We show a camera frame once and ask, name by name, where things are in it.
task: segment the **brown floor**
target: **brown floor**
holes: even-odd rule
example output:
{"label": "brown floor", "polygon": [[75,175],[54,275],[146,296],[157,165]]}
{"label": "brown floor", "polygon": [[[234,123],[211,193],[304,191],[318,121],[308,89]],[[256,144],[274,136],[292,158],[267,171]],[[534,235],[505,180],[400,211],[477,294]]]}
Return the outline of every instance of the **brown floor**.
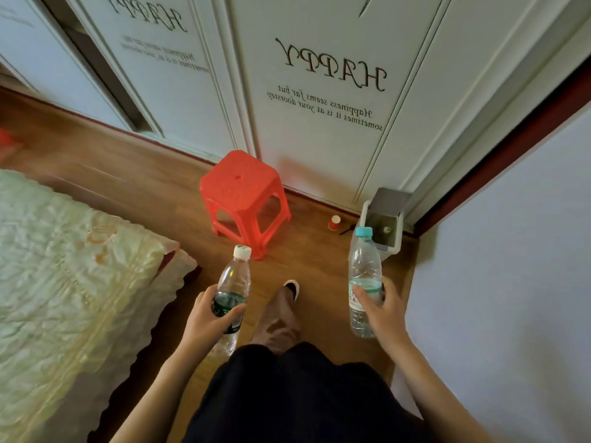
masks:
{"label": "brown floor", "polygon": [[[162,362],[180,340],[195,296],[215,284],[232,257],[234,243],[216,237],[199,195],[199,179],[209,165],[159,148],[102,126],[84,123],[63,112],[0,90],[0,127],[23,142],[24,148],[0,166],[67,193],[91,207],[144,225],[181,242],[203,267],[199,278],[179,291],[152,330],[152,342],[138,354],[130,378],[111,397],[100,427],[89,442],[107,442],[149,387]],[[288,194],[293,219],[282,225],[268,254],[251,264],[252,290],[239,345],[249,341],[267,300],[288,278],[301,284],[295,312],[302,338],[314,343],[335,363],[364,361],[384,379],[392,364],[373,340],[349,330],[347,256],[351,234],[329,231],[333,210]],[[274,206],[262,216],[269,222]],[[341,214],[344,226],[356,219]],[[407,299],[416,256],[416,241],[406,238],[400,254],[384,263]],[[178,442],[219,362],[206,359],[185,390],[169,443]]]}

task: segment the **black shoe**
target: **black shoe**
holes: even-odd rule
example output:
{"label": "black shoe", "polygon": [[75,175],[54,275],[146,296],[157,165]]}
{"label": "black shoe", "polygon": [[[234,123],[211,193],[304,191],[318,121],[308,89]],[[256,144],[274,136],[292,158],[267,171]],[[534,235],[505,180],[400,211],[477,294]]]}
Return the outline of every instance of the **black shoe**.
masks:
{"label": "black shoe", "polygon": [[300,294],[300,285],[296,280],[287,280],[285,283],[283,283],[283,285],[291,290],[293,296],[294,296],[294,303],[296,302],[299,294]]}

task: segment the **pant leg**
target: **pant leg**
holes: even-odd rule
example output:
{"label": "pant leg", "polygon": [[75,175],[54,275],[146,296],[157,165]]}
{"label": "pant leg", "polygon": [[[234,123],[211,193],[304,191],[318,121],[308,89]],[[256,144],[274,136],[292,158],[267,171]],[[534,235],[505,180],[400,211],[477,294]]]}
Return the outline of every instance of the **pant leg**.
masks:
{"label": "pant leg", "polygon": [[251,344],[264,345],[283,354],[300,341],[301,328],[293,306],[293,293],[285,286],[275,292],[259,319]]}

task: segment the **blue bottle cap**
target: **blue bottle cap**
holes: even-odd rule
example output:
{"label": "blue bottle cap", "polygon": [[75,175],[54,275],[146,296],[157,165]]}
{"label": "blue bottle cap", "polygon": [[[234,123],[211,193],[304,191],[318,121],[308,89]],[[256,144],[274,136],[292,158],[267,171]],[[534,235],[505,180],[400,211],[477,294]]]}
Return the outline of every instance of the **blue bottle cap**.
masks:
{"label": "blue bottle cap", "polygon": [[371,238],[373,235],[373,230],[371,227],[357,227],[355,229],[355,236],[362,237],[362,238]]}

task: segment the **clear plastic bottle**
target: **clear plastic bottle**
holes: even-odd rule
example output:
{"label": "clear plastic bottle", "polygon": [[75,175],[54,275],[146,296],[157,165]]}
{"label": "clear plastic bottle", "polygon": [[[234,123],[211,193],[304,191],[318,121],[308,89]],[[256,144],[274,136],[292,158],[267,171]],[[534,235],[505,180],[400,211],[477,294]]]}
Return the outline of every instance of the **clear plastic bottle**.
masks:
{"label": "clear plastic bottle", "polygon": [[[246,245],[234,247],[234,259],[226,266],[218,282],[218,292],[213,298],[211,310],[217,317],[226,315],[234,306],[244,303],[251,288],[251,270],[248,260],[251,248]],[[242,317],[236,320],[225,332],[213,351],[223,356],[230,356],[236,349],[238,331]]]}
{"label": "clear plastic bottle", "polygon": [[378,249],[372,241],[371,227],[357,227],[351,241],[349,252],[349,314],[351,330],[359,337],[371,338],[373,330],[369,326],[368,316],[364,307],[355,297],[353,286],[365,289],[369,297],[382,304],[382,262]]}

